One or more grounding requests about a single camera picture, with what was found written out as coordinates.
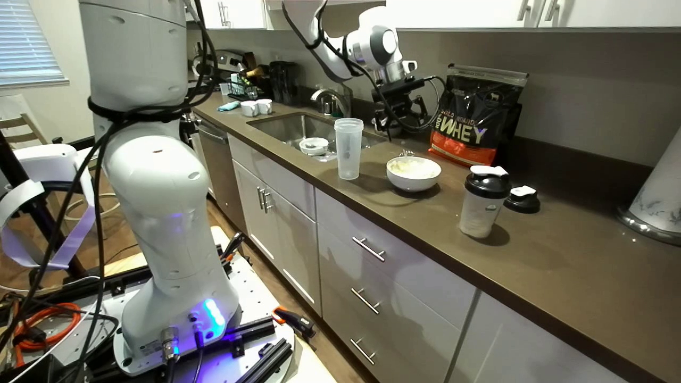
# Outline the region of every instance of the protein powder bag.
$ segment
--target protein powder bag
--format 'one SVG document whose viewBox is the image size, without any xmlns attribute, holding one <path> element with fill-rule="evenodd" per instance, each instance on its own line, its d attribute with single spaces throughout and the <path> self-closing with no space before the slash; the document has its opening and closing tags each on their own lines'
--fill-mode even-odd
<svg viewBox="0 0 681 383">
<path fill-rule="evenodd" d="M 430 152 L 463 163 L 503 163 L 525 82 L 527 72 L 448 65 Z"/>
</svg>

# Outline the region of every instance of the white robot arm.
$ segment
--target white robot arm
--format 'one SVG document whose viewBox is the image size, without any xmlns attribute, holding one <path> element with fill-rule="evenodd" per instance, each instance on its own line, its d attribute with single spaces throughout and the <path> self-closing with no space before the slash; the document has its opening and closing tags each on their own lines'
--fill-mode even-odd
<svg viewBox="0 0 681 383">
<path fill-rule="evenodd" d="M 363 10 L 359 27 L 337 39 L 321 27 L 324 9 L 326 0 L 282 0 L 286 19 L 330 79 L 346 81 L 359 74 L 371 79 L 377 127 L 385 129 L 387 136 L 397 136 L 405 129 L 428 131 L 424 97 L 409 95 L 424 85 L 424 79 L 415 79 L 415 60 L 403 60 L 397 32 L 387 23 L 387 9 Z"/>
<path fill-rule="evenodd" d="M 126 304 L 115 336 L 115 360 L 132 376 L 164 364 L 159 344 L 168 334 L 177 353 L 192 353 L 195 331 L 208 344 L 239 313 L 208 230 L 206 171 L 177 141 L 177 111 L 187 107 L 184 7 L 184 0 L 81 0 L 95 136 L 109 143 L 102 155 L 109 181 L 154 275 Z M 355 32 L 328 39 L 318 22 L 326 0 L 282 7 L 334 81 L 355 76 L 357 65 L 377 71 L 382 82 L 405 79 L 397 33 L 378 23 L 381 9 L 365 10 Z"/>
<path fill-rule="evenodd" d="M 377 71 L 377 76 L 387 82 L 405 76 L 397 32 L 385 23 L 389 19 L 385 7 L 363 10 L 359 27 L 337 39 L 319 26 L 324 9 L 326 0 L 282 0 L 286 19 L 330 79 L 359 76 L 357 65 Z"/>
</svg>

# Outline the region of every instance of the white wall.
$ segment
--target white wall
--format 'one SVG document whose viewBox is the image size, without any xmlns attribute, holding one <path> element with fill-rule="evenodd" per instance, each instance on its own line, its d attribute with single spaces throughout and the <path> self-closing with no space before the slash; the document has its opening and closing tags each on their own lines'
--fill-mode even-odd
<svg viewBox="0 0 681 383">
<path fill-rule="evenodd" d="M 91 136 L 90 74 L 78 3 L 30 0 L 30 4 L 68 82 L 0 89 L 0 95 L 22 93 L 47 138 Z"/>
<path fill-rule="evenodd" d="M 350 30 L 355 14 L 346 12 L 328 10 L 328 30 Z M 292 32 L 210 36 L 259 61 L 302 64 L 305 85 L 330 82 Z M 681 32 L 409 32 L 400 47 L 424 74 L 444 74 L 448 61 L 529 72 L 519 136 L 652 166 L 681 127 Z M 351 88 L 369 99 L 365 81 Z M 431 88 L 421 93 L 431 105 Z"/>
</svg>

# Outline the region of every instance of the window blind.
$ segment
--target window blind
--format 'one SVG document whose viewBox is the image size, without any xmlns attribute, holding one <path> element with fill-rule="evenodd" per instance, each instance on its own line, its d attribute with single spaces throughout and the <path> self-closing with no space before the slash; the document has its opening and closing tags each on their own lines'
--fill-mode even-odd
<svg viewBox="0 0 681 383">
<path fill-rule="evenodd" d="M 0 0 L 0 88 L 64 81 L 27 0 Z"/>
</svg>

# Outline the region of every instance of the tile backsplash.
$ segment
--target tile backsplash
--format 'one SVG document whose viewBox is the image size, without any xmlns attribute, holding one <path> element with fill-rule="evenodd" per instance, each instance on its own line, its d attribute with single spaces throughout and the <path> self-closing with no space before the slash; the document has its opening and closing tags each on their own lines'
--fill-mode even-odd
<svg viewBox="0 0 681 383">
<path fill-rule="evenodd" d="M 210 32 L 219 49 L 249 49 L 258 61 L 292 60 L 300 82 L 332 85 L 293 32 Z M 421 74 L 447 64 L 529 72 L 519 136 L 653 166 L 681 127 L 681 32 L 406 32 L 405 58 Z M 369 99 L 363 79 L 350 81 Z M 440 85 L 420 89 L 434 109 Z"/>
</svg>

